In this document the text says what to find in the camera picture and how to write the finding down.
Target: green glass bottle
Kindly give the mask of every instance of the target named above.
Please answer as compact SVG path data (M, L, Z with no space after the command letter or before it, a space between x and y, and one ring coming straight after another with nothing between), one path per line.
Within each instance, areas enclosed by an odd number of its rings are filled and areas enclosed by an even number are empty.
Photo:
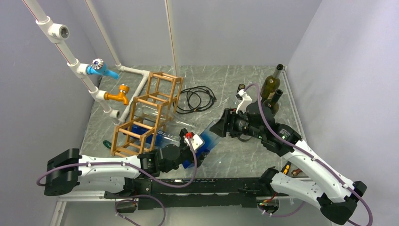
M266 107L270 108L271 114L273 116L275 116L276 113L279 111L280 105L278 104L278 101L281 95L283 95L283 91L278 89L276 90L276 92L274 92L274 95L271 99L267 99L263 103Z
M268 76L261 88L261 97L262 97L262 102L267 100L269 98L269 95L273 92L276 91L276 89L279 88L280 86L280 79L279 76L284 69L284 65L279 64L276 67L276 70L274 71L273 75Z

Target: coiled black cable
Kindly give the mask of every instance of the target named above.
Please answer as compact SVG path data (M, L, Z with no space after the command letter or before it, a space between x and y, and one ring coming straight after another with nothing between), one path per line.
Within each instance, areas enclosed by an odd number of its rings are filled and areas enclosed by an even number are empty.
M188 114L188 113L192 113L192 112L203 112L208 110L209 108L211 108L213 106L213 104L215 103L215 101L217 101L215 94L213 93L213 91L207 87L207 86L196 86L196 87L191 87L191 88L187 88L187 89L183 89L182 91L180 91L180 95L182 95L183 93L186 93L186 99L187 99L187 106L189 109L183 109L180 108L179 106L177 106L177 108L180 111L177 111L177 113L179 114ZM202 104L202 99L201 97L198 95L198 93L205 93L209 96L209 101L206 105L201 106ZM190 99L193 95L196 95L199 98L199 103L197 106L192 106L190 104Z

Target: orange faucet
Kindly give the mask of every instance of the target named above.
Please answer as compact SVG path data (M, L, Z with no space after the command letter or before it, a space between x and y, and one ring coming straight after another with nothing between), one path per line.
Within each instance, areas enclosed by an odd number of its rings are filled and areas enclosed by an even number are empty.
M119 93L117 95L112 95L110 93L104 94L104 99L106 100L116 100L122 101L124 105L129 105L129 100L126 94L129 92L129 86L122 84L119 86Z

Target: blue faucet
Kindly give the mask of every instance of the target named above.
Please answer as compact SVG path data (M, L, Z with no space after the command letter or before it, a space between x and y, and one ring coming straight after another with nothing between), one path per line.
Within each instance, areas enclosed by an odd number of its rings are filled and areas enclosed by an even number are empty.
M111 70L108 70L107 64L102 59L95 59L86 69L87 74L97 74L101 76L109 76L118 79L119 75Z

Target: marble table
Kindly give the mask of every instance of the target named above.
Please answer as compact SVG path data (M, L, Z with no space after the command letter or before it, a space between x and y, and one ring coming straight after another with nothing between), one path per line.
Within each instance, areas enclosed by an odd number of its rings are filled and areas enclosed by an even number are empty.
M133 66L140 70L148 70L153 72L165 72L174 74L171 66ZM223 66L180 66L180 75L184 77L182 89L204 85L211 88L217 98L212 108L204 112L194 112L190 114L179 115L179 117L193 122L196 126L193 129L195 133L200 133L212 121L220 118L224 108L229 106L229 97L232 96L240 83L248 85L257 82L260 86L264 79L273 73L274 66L239 66L239 65L223 65ZM120 73L120 78L114 80L109 77L103 77L100 83L100 89L106 90L113 94L118 92L120 84L124 83L130 86L128 93L129 99L132 97L141 75L131 73ZM275 120L291 126L293 129L302 133L298 124L299 120L295 113L293 99L287 88L287 80L285 74L281 75L280 89L283 90L279 104L280 110ZM167 89L167 84L161 84L160 89ZM253 100L256 99L255 88L250 88L248 94ZM125 106L121 102L108 101L113 109L123 111ZM186 97L180 97L179 106L186 106ZM175 127L168 129L174 130L178 135L181 128ZM81 147L81 154L94 157L111 157L111 151L103 145L103 140L112 140L112 132L114 124L108 116L106 116L98 103L94 103L88 123L87 131ZM120 135L120 142L124 141L124 135ZM236 138L225 137L206 157L201 167L198 168L196 178L239 178L239 177L259 177L263 172L272 166L278 169L285 164L285 161L276 154L267 151L259 140L250 139L248 142L240 142ZM190 178L192 168L173 170L169 173L161 173L160 178Z

